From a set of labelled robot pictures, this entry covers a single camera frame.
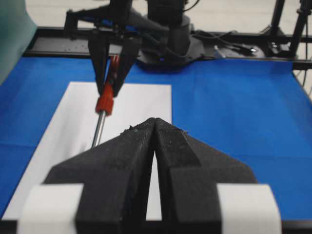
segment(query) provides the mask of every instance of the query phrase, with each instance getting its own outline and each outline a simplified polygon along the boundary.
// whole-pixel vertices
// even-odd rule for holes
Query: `black metal frame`
[[[80,31],[87,31],[89,29],[80,28]],[[224,32],[211,32],[216,36],[223,35]],[[312,61],[297,58],[284,57],[269,57],[268,41],[287,44],[292,41],[292,35],[267,35],[263,33],[231,33],[222,37],[224,40],[233,43],[252,44],[261,48],[264,55],[257,55],[254,57],[242,56],[236,54],[228,55],[231,59],[255,59],[266,61],[291,61],[293,62],[293,70],[308,70],[312,69]],[[312,43],[312,36],[302,37],[300,42]],[[209,40],[204,42],[206,54],[205,57],[214,59],[214,45],[220,44],[217,40]],[[110,54],[119,53],[119,50],[111,48]],[[23,54],[24,57],[63,57],[63,58],[78,58],[88,59],[90,54],[88,51],[88,41],[86,39],[69,40],[61,27],[39,27],[31,41],[29,47]]]
[[[160,234],[165,233],[165,230],[168,229],[161,221],[146,221],[142,223],[140,231],[138,234]],[[0,230],[2,234],[16,234],[17,233],[17,221],[8,220],[0,221]],[[210,230],[212,234],[218,234],[213,228]],[[312,221],[294,221],[287,220],[282,221],[282,234],[310,234],[312,233]]]

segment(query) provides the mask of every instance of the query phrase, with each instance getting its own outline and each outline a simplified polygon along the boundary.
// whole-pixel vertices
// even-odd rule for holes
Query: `red screwdriver handle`
[[[102,95],[97,100],[96,112],[106,112],[107,116],[110,116],[113,111],[114,105],[114,91],[112,82],[117,77],[117,70],[119,66],[119,55],[111,56],[111,64],[109,66],[106,82]]]

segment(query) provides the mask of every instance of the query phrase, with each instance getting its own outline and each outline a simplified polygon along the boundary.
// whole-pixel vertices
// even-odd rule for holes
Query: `white tape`
[[[281,234],[280,213],[268,185],[217,184],[222,234]]]
[[[75,234],[82,184],[35,186],[18,221],[17,234]]]

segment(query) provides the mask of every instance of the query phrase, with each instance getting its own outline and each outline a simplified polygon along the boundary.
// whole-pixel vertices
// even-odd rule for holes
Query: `white floor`
[[[38,26],[62,27],[68,9],[80,10],[107,4],[109,0],[26,0],[27,10]],[[187,15],[196,28],[209,31],[259,32],[271,22],[275,0],[201,0]],[[133,7],[147,14],[146,0],[133,0]],[[286,0],[280,26],[287,33],[293,33],[297,19],[296,10],[299,0]],[[88,23],[79,23],[80,27],[92,27]],[[312,16],[309,18],[309,31],[312,34]],[[301,59],[305,58],[305,45],[298,50]],[[298,76],[302,83],[304,72]],[[312,88],[312,71],[308,72],[305,89]]]

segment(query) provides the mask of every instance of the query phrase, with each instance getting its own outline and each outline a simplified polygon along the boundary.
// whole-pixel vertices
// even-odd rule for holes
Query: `white paper sheet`
[[[281,234],[281,217],[267,184],[217,184],[222,234]]]
[[[76,234],[75,217],[83,184],[44,184],[32,188],[17,234]]]
[[[95,83],[71,82],[58,105],[9,205],[3,219],[18,219],[31,188],[42,183],[51,167],[91,147],[98,115]],[[102,142],[118,136],[130,125],[150,117],[171,123],[171,86],[125,84],[115,99],[113,114],[105,121]],[[147,217],[160,219],[157,166],[154,162],[151,201]]]

